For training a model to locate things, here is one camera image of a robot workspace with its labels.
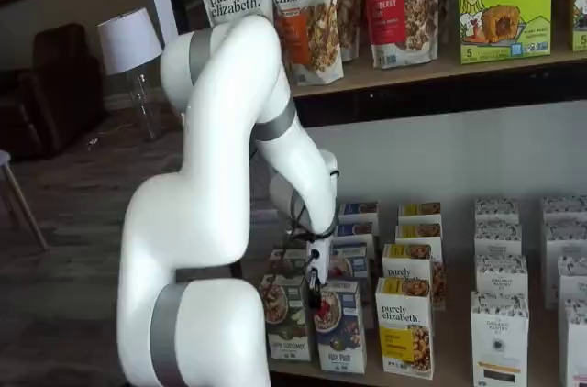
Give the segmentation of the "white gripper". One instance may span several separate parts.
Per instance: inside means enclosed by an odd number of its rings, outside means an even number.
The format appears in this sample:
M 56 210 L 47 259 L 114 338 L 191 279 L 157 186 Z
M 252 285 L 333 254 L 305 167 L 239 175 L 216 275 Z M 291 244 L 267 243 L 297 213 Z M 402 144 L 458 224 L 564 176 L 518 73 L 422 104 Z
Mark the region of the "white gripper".
M 321 306 L 321 285 L 327 281 L 331 240 L 332 238 L 319 238 L 306 244 L 307 302 L 312 310 L 319 310 Z

